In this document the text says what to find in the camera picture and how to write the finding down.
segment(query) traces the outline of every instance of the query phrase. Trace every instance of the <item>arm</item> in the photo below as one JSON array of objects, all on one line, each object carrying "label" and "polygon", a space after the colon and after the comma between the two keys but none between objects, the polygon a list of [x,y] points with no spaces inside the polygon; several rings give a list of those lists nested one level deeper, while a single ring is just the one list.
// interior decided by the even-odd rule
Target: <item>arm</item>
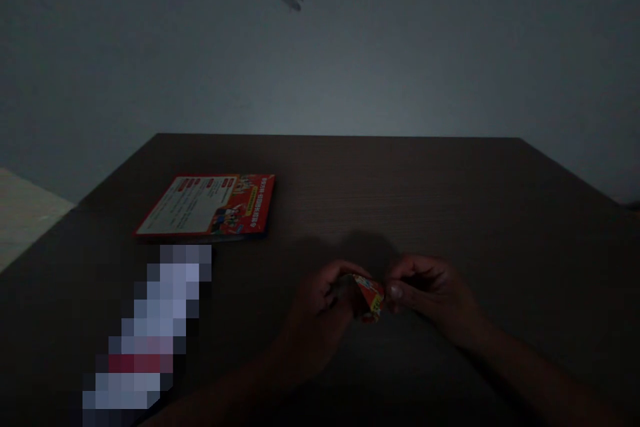
[{"label": "arm", "polygon": [[387,275],[389,308],[412,308],[433,320],[507,383],[550,425],[621,426],[625,417],[529,346],[494,326],[461,276],[442,259],[404,256]]},{"label": "arm", "polygon": [[210,387],[169,405],[143,425],[242,424],[318,375],[353,319],[349,299],[335,301],[330,292],[331,284],[346,273],[370,277],[341,260],[307,276],[298,287],[283,329],[262,354]]}]

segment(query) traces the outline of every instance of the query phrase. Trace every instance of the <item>small red package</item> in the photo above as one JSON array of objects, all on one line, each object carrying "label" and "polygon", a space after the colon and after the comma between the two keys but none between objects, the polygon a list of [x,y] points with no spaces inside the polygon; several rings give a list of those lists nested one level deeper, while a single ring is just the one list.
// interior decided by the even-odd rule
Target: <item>small red package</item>
[{"label": "small red package", "polygon": [[334,286],[336,296],[348,295],[353,310],[365,324],[374,324],[380,318],[385,289],[379,282],[357,274],[347,274]]}]

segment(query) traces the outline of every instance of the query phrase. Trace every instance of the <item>floor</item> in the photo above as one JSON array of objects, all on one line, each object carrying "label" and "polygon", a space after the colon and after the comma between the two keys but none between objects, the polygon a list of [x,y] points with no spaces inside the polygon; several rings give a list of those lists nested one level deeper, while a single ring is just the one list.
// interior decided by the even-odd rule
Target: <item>floor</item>
[{"label": "floor", "polygon": [[0,168],[0,272],[73,204]]}]

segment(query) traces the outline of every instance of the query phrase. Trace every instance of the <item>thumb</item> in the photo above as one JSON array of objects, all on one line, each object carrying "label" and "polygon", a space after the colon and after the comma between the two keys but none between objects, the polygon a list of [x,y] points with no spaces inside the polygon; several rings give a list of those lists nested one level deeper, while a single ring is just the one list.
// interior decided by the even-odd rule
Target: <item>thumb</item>
[{"label": "thumb", "polygon": [[401,280],[388,281],[386,295],[396,304],[404,305],[427,315],[428,305],[425,292]]}]

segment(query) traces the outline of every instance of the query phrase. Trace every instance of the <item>left hand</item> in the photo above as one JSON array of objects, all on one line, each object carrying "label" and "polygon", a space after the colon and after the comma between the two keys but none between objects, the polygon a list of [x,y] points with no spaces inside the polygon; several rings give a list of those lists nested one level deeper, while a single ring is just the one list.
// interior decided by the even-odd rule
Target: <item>left hand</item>
[{"label": "left hand", "polygon": [[338,349],[353,319],[348,296],[336,302],[331,284],[344,274],[371,274],[346,260],[335,260],[306,276],[298,286],[293,305],[278,338],[271,346],[271,357],[291,386],[318,375]]}]

